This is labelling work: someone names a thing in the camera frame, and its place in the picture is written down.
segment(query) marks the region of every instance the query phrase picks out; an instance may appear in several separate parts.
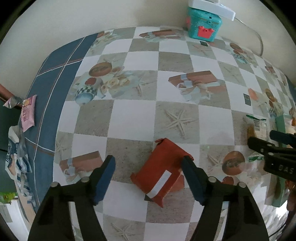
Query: black wire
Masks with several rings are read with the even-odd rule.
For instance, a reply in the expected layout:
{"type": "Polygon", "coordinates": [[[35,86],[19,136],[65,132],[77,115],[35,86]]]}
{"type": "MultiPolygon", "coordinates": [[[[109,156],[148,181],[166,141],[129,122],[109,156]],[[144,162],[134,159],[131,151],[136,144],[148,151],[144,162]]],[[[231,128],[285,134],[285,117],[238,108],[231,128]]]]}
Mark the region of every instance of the black wire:
{"type": "Polygon", "coordinates": [[[269,236],[269,238],[271,237],[271,236],[274,236],[277,232],[279,232],[284,226],[285,226],[286,224],[284,223],[277,231],[275,231],[273,234],[271,234],[270,236],[269,236]]]}

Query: checkered tablecloth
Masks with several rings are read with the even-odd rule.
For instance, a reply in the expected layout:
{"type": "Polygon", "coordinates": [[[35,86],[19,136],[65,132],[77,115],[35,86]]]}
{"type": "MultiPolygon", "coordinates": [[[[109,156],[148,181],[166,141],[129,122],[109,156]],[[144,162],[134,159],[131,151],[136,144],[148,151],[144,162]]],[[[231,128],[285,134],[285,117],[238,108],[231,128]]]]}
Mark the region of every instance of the checkered tablecloth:
{"type": "MultiPolygon", "coordinates": [[[[269,89],[286,114],[295,108],[286,77],[279,69],[273,66],[275,74],[268,72],[266,66],[272,64],[243,47],[252,61],[242,63],[229,49],[230,40],[220,37],[205,46],[179,28],[132,27],[105,31],[87,52],[60,116],[53,178],[67,184],[59,162],[70,157],[98,150],[103,160],[109,154],[116,158],[116,171],[105,199],[95,207],[109,241],[184,241],[193,234],[202,206],[194,200],[187,184],[181,191],[169,193],[162,209],[145,201],[145,194],[130,180],[131,173],[138,172],[148,159],[154,140],[167,137],[209,172],[221,169],[230,151],[240,151],[246,160],[251,154],[243,116],[268,116],[255,101],[246,103],[249,88],[262,94],[269,89]],[[174,30],[180,38],[148,41],[139,36],[164,29],[174,30]],[[100,77],[109,91],[105,97],[96,96],[79,106],[75,102],[75,84],[80,76],[103,62],[115,69],[100,77]],[[207,70],[226,88],[198,104],[186,101],[168,81],[172,76],[207,70]]],[[[268,175],[250,176],[244,172],[238,178],[251,186],[272,233],[280,221],[276,209],[264,205],[268,187],[261,184],[268,175]]],[[[71,211],[79,239],[73,205],[71,211]]],[[[215,240],[222,239],[225,213],[215,240]]]]}

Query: barcode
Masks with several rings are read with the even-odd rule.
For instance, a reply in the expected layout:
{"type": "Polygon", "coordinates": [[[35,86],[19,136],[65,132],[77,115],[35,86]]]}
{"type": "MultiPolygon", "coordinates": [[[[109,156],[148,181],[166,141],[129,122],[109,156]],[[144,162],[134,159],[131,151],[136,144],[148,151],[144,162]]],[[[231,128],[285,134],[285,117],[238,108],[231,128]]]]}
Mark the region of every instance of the barcode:
{"type": "Polygon", "coordinates": [[[253,120],[253,121],[254,121],[255,131],[260,131],[260,121],[259,120],[253,120]]]}

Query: red package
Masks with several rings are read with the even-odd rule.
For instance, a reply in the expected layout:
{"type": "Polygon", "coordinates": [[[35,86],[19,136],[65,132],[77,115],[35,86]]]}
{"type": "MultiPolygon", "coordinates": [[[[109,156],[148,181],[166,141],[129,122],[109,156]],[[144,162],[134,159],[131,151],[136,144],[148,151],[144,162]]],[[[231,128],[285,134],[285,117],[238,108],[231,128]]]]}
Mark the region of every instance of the red package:
{"type": "Polygon", "coordinates": [[[149,159],[141,170],[131,175],[136,184],[152,201],[163,207],[163,198],[181,175],[184,156],[193,157],[169,139],[159,139],[149,159]]]}

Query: white label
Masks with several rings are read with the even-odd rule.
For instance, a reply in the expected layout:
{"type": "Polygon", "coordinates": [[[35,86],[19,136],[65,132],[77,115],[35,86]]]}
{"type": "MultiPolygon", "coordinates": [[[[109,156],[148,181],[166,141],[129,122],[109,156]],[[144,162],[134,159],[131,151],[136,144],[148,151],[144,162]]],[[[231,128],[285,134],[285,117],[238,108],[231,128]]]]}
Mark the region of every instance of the white label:
{"type": "Polygon", "coordinates": [[[171,176],[171,173],[169,171],[165,170],[165,172],[162,174],[162,176],[157,181],[157,183],[152,188],[152,190],[149,193],[147,193],[147,196],[150,198],[154,198],[159,193],[159,191],[162,189],[162,187],[167,182],[167,180],[170,178],[170,176],[171,176]]]}

